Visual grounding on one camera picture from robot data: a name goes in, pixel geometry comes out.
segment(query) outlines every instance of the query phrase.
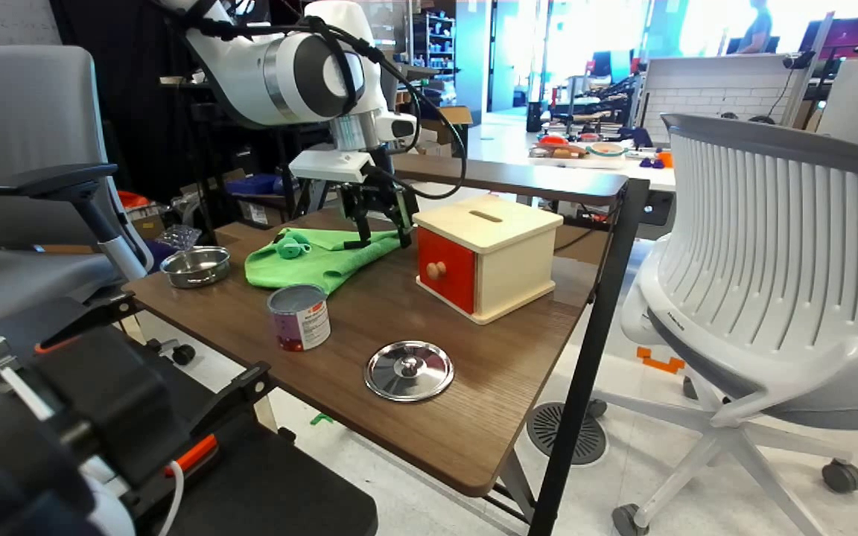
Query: wooden table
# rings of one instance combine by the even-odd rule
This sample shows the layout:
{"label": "wooden table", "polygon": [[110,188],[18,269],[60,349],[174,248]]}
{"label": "wooden table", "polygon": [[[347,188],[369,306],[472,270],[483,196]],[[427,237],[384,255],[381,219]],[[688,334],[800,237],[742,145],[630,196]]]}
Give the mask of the wooden table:
{"label": "wooden table", "polygon": [[[451,157],[410,161],[410,170],[401,175],[456,182],[459,173],[453,173],[453,163]],[[270,364],[284,389],[334,413],[350,428],[372,438],[456,492],[483,496],[503,479],[509,496],[521,505],[521,517],[533,520],[533,532],[551,532],[648,196],[648,182],[570,173],[570,182],[557,184],[551,173],[556,170],[542,167],[472,163],[466,184],[615,205],[606,269],[599,279],[590,284],[588,266],[556,258],[556,294],[487,327],[472,324],[417,288],[414,249],[396,249],[331,294],[334,334],[325,346],[307,353],[290,353],[279,349],[270,327],[267,301],[271,292],[249,285],[243,275],[244,255],[271,242],[276,231],[243,224],[219,231],[232,254],[232,275],[223,284],[174,288],[164,275],[152,275],[128,288],[146,310],[232,359]],[[292,227],[352,228],[350,219],[338,215],[310,215],[292,219]],[[590,292],[596,294],[594,319],[584,334],[542,493],[533,502],[512,443],[557,353],[572,337]],[[456,382],[438,400],[417,406],[393,406],[372,397],[363,386],[366,359],[384,342],[396,339],[430,339],[442,346],[456,364]]]}

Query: box lid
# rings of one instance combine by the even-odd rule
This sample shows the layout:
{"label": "box lid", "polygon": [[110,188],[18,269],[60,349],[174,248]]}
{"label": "box lid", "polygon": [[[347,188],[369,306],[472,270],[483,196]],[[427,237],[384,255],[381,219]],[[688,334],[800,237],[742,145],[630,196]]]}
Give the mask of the box lid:
{"label": "box lid", "polygon": [[480,254],[562,227],[562,215],[509,202],[502,196],[475,196],[433,211],[417,211],[414,219]]}

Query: chair base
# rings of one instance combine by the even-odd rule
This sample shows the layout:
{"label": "chair base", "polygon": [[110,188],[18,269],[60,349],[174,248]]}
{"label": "chair base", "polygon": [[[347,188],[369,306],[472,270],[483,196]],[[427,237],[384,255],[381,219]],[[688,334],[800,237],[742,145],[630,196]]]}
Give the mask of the chair base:
{"label": "chair base", "polygon": [[804,434],[788,432],[788,428],[773,428],[763,423],[742,423],[742,426],[728,426],[715,428],[712,426],[712,407],[718,400],[702,397],[702,406],[712,407],[667,407],[667,406],[652,406],[640,400],[626,400],[615,392],[596,392],[599,400],[660,418],[666,423],[702,432],[702,441],[688,449],[688,455],[672,471],[672,476],[640,502],[640,505],[621,505],[615,510],[615,525],[621,536],[638,536],[648,532],[652,517],[673,499],[705,468],[715,464],[718,455],[733,455],[742,462],[742,468],[760,483],[763,493],[773,496],[788,517],[801,529],[801,532],[824,532],[818,517],[804,510],[804,502],[781,483],[781,476],[766,464],[760,447],[775,447],[775,449],[794,449],[794,453],[812,453],[812,455],[825,455],[834,458],[833,464],[824,468],[824,476],[828,489],[834,492],[856,492],[858,489],[858,468],[854,464],[854,453],[825,447],[819,441],[812,441]]}

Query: metal bowl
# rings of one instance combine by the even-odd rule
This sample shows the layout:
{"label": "metal bowl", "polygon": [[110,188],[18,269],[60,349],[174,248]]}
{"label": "metal bowl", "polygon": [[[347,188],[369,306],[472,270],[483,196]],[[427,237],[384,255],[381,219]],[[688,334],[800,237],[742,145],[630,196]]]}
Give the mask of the metal bowl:
{"label": "metal bowl", "polygon": [[174,285],[213,285],[228,278],[229,254],[228,248],[189,248],[162,261],[162,270]]}

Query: green cloth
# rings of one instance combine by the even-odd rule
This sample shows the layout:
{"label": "green cloth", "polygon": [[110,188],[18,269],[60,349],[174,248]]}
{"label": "green cloth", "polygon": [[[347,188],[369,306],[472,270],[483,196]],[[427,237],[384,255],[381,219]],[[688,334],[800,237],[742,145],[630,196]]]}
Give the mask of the green cloth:
{"label": "green cloth", "polygon": [[369,245],[357,249],[347,249],[350,242],[360,242],[360,234],[286,227],[279,242],[249,255],[244,278],[250,285],[319,285],[334,294],[363,266],[401,248],[396,231],[372,231]]}

